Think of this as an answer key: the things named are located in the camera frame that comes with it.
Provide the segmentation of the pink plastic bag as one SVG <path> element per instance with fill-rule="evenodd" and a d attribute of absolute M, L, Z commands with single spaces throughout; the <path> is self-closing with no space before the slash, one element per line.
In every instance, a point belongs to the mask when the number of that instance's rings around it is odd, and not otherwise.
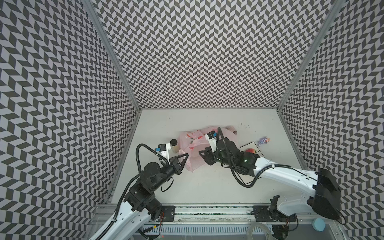
<path fill-rule="evenodd" d="M 180 133 L 177 138 L 178 145 L 180 146 L 179 154 L 189 154 L 185 169 L 193 172 L 206 164 L 203 158 L 199 155 L 199 151 L 210 147 L 209 141 L 206 139 L 205 135 L 211 131 L 217 132 L 217 130 L 217 126 L 212 126 L 200 130 Z"/>

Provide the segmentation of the fake strawberry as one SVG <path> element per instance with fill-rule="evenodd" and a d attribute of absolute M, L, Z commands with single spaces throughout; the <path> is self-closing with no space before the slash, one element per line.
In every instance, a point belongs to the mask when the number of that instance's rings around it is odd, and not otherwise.
<path fill-rule="evenodd" d="M 257 151 L 255 149 L 252 149 L 252 148 L 248 148 L 245 150 L 246 153 L 251 153 L 251 154 L 256 154 Z"/>

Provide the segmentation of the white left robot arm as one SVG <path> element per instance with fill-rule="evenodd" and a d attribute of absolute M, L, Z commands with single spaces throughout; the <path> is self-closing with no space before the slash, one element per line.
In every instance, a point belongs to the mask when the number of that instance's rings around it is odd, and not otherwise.
<path fill-rule="evenodd" d="M 142 168 L 139 157 L 141 148 L 146 148 L 156 155 L 162 167 L 156 162 L 150 162 Z M 161 146 L 156 149 L 146 144 L 137 146 L 135 157 L 138 174 L 126 185 L 113 215 L 90 237 L 91 240 L 127 240 L 135 233 L 140 233 L 146 240 L 158 238 L 147 235 L 142 230 L 142 227 L 150 221 L 164 219 L 163 205 L 156 199 L 155 191 L 165 182 L 173 179 L 174 175 L 181 175 L 189 158 L 188 153 L 166 158 L 162 152 Z"/>

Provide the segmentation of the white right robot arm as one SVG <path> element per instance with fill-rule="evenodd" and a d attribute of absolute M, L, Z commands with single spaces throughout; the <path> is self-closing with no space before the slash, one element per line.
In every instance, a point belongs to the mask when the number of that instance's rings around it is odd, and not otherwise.
<path fill-rule="evenodd" d="M 275 195 L 268 207 L 272 219 L 301 213 L 316 213 L 335 221 L 343 218 L 342 189 L 329 170 L 300 170 L 275 163 L 256 153 L 240 151 L 234 142 L 224 136 L 221 128 L 204 136 L 210 145 L 199 152 L 200 156 L 210 166 L 220 163 L 223 168 L 229 169 L 242 187 L 252 188 L 260 178 L 264 178 L 300 191 L 290 196 Z"/>

